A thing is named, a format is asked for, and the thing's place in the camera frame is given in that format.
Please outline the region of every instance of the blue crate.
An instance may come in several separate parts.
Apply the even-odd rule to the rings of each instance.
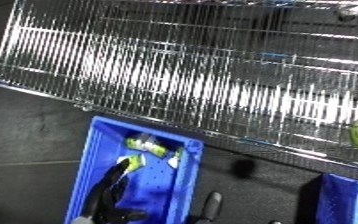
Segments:
[[[323,176],[317,224],[358,224],[358,181],[333,175]]]
[[[138,133],[156,136],[172,149],[172,152],[164,159],[150,153],[143,153],[147,165],[128,174],[130,181],[119,206],[144,209],[149,213],[147,220],[132,222],[136,224],[186,222],[203,151],[203,142],[160,130],[95,117],[89,130],[67,211],[66,224],[79,216],[88,191],[102,178],[108,168],[116,164],[118,157],[141,153],[128,149],[124,143],[126,137]],[[184,152],[179,167],[173,169],[168,165],[168,159],[179,146],[184,147]]]

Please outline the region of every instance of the black floor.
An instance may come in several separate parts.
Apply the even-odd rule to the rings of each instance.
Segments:
[[[0,41],[9,2],[0,0]],[[94,115],[69,103],[0,88],[1,224],[63,222]],[[280,155],[241,155],[208,143],[190,222],[207,194],[216,190],[225,197],[217,223],[314,223],[320,173],[300,168],[301,159],[283,164],[276,157]]]

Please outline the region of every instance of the metal wire shelf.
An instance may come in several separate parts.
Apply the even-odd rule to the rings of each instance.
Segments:
[[[18,0],[0,80],[358,166],[358,1]]]

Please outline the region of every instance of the black glove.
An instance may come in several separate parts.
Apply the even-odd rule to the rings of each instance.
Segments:
[[[105,173],[103,179],[92,187],[86,197],[81,217],[72,224],[85,223],[84,219],[95,224],[126,224],[147,218],[147,213],[143,210],[116,207],[128,184],[128,178],[122,177],[128,166],[129,160],[125,159]]]

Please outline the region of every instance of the chrome wire grid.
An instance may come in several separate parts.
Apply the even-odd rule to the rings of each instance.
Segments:
[[[358,1],[18,0],[0,80],[358,164]]]

